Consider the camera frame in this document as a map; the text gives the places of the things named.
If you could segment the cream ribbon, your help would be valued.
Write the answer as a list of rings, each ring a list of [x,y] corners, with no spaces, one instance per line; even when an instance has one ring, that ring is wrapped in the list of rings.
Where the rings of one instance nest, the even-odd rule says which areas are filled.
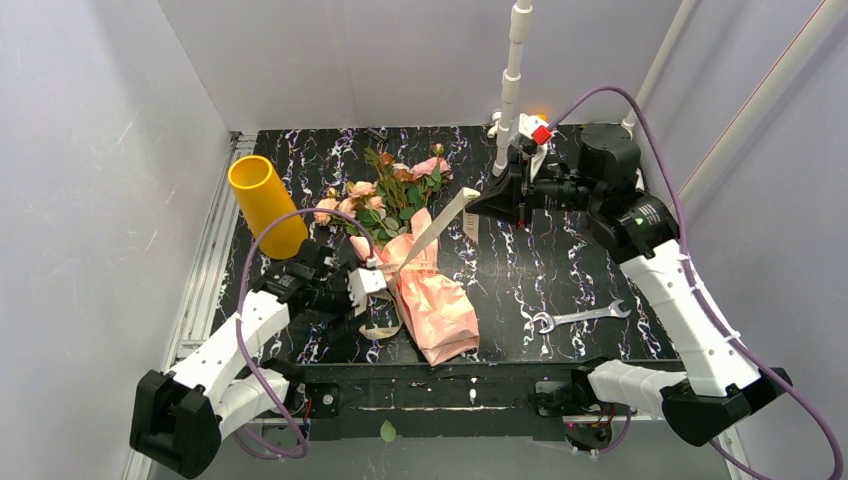
[[[448,205],[431,221],[423,232],[415,238],[410,251],[398,262],[383,262],[377,268],[383,273],[391,273],[393,277],[388,282],[389,288],[393,288],[400,279],[398,271],[409,268],[416,257],[431,243],[437,241],[441,233],[450,225],[454,218],[462,217],[462,231],[475,244],[479,243],[479,216],[466,211],[467,205],[479,198],[481,193],[472,188],[463,187],[460,192],[448,203]]]

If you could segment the pink wrapping paper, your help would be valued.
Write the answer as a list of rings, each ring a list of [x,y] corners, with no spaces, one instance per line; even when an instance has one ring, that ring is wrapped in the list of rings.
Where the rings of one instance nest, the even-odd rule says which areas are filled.
[[[416,256],[413,246],[433,224],[430,213],[418,210],[408,233],[376,250],[376,265],[389,288],[396,313],[409,331],[419,352],[431,366],[477,349],[479,321],[463,287],[442,274],[437,265],[439,242],[433,240]]]

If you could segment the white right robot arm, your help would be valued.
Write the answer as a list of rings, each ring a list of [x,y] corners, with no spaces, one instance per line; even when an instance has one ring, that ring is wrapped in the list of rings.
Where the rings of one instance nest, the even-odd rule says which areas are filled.
[[[579,211],[592,237],[646,297],[683,368],[652,370],[594,360],[572,374],[580,404],[615,403],[663,418],[686,443],[702,446],[782,396],[791,379],[746,358],[681,249],[668,206],[637,182],[641,153],[617,125],[582,129],[574,168],[549,168],[552,128],[521,116],[507,161],[469,212],[524,228],[536,211]]]

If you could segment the pink rose bouquet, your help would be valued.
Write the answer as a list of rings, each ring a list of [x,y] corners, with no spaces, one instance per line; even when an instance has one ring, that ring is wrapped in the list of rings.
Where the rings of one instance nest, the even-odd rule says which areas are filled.
[[[365,161],[374,168],[377,179],[349,181],[342,190],[329,187],[317,203],[320,211],[313,215],[314,223],[339,225],[349,235],[359,235],[358,227],[339,216],[345,214],[362,224],[380,248],[410,233],[413,215],[453,177],[445,146],[437,143],[430,150],[430,158],[407,165],[388,152],[366,148]]]

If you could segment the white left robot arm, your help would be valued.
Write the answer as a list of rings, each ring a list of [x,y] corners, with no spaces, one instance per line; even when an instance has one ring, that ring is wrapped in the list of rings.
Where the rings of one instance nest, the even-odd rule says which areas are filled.
[[[286,399],[293,374],[252,355],[306,312],[341,330],[386,286],[373,260],[339,263],[332,248],[307,240],[291,259],[248,286],[244,302],[186,358],[138,382],[130,447],[184,478],[198,477],[222,441]]]

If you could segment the yellow cylindrical vase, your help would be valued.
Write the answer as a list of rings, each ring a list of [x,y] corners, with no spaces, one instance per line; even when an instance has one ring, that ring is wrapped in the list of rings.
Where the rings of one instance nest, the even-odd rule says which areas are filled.
[[[298,209],[275,167],[263,156],[238,159],[229,168],[228,181],[255,239],[278,217]],[[283,260],[296,255],[307,238],[303,218],[293,216],[274,227],[260,241],[259,249],[272,259]]]

